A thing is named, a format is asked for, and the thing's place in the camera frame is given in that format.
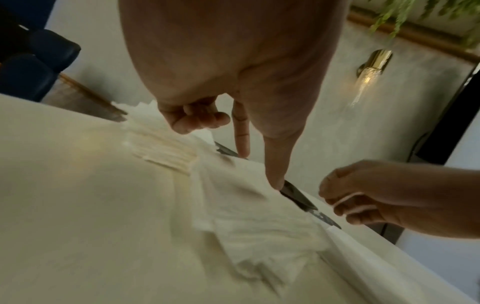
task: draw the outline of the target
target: white table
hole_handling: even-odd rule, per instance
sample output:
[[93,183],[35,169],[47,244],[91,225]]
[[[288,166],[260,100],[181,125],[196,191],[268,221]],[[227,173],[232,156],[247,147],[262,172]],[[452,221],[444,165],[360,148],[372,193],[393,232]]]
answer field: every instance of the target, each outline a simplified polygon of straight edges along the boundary
[[[197,240],[181,223],[169,221],[173,217],[165,217],[183,210],[149,203],[187,195],[186,177],[132,157],[122,148],[119,135],[117,123],[0,95],[0,302],[26,303],[34,296],[40,304],[93,299],[131,303],[139,301],[135,294],[141,294],[142,301],[150,303],[159,292],[170,292],[176,286],[186,288],[198,303],[206,296],[206,286],[199,284],[202,278],[196,278],[197,257],[189,250],[167,252],[150,245],[152,240],[175,242],[168,235],[153,233],[166,228],[163,225],[174,236],[211,241]],[[442,290],[451,302],[472,303],[369,228],[349,225],[326,204],[305,195],[387,262]],[[160,222],[154,220],[157,213],[164,217]],[[142,259],[135,261],[136,255]],[[218,271],[218,275],[226,275],[224,270]],[[168,272],[189,275],[156,276]],[[113,278],[106,279],[105,273]],[[330,277],[317,276],[316,283],[303,282],[299,292],[317,290],[331,302],[355,302],[348,290],[341,299],[328,294],[329,284],[338,279],[326,273]],[[223,284],[219,280],[213,287],[217,288],[214,300],[210,295],[205,302],[228,301],[221,291]],[[252,287],[242,281],[236,284],[236,300],[247,300],[242,291]],[[269,291],[256,288],[255,296],[264,297],[261,302],[278,300]],[[106,298],[106,294],[118,296]]]

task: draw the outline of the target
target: wall sconce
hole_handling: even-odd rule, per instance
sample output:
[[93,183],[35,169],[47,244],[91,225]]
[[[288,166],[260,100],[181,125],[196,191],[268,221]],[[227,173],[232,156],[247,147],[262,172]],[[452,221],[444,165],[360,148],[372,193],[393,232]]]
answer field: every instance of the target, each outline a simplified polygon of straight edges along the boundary
[[360,103],[362,96],[366,94],[368,89],[372,87],[377,78],[384,72],[388,63],[392,59],[393,53],[389,50],[376,50],[370,55],[367,62],[362,64],[356,75],[358,80],[355,84],[355,98],[349,104],[349,108],[355,108]]

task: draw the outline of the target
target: hanging plant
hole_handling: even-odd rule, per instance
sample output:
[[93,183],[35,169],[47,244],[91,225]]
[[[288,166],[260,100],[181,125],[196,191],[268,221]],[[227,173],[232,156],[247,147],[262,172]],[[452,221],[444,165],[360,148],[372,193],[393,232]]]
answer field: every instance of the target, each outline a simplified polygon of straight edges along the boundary
[[[376,22],[372,25],[372,31],[375,31],[387,22],[387,20],[395,16],[395,28],[391,33],[392,37],[395,37],[399,31],[400,27],[407,21],[407,17],[412,10],[416,0],[386,0],[384,9],[379,14]],[[434,9],[442,2],[441,0],[427,0],[423,14],[420,19],[424,20],[428,18]],[[451,20],[457,19],[462,15],[477,15],[479,16],[475,26],[468,31],[466,36],[463,39],[465,46],[471,46],[474,44],[475,39],[473,38],[476,29],[480,26],[480,0],[443,0],[444,4],[438,14],[440,16],[448,15]]]

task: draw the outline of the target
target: dark blue cushion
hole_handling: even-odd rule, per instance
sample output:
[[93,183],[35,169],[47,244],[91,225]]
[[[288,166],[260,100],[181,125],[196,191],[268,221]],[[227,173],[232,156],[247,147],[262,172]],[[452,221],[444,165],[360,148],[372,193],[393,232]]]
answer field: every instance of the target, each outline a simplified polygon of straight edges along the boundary
[[35,55],[16,55],[0,65],[0,93],[40,102],[57,77]]
[[68,68],[78,57],[80,46],[64,37],[49,31],[39,30],[30,34],[28,45],[33,54],[54,72]]

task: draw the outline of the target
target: hand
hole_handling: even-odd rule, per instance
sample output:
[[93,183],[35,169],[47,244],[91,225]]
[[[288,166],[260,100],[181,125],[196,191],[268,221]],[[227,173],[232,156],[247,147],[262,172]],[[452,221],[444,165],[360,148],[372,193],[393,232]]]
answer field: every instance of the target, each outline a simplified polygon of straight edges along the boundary
[[[353,225],[386,222],[431,235],[478,238],[479,188],[479,171],[361,161],[330,173],[319,195]],[[353,193],[361,195],[338,203]]]
[[120,0],[133,64],[173,130],[187,134],[230,122],[240,157],[250,122],[265,143],[266,176],[284,185],[336,49],[347,0]]

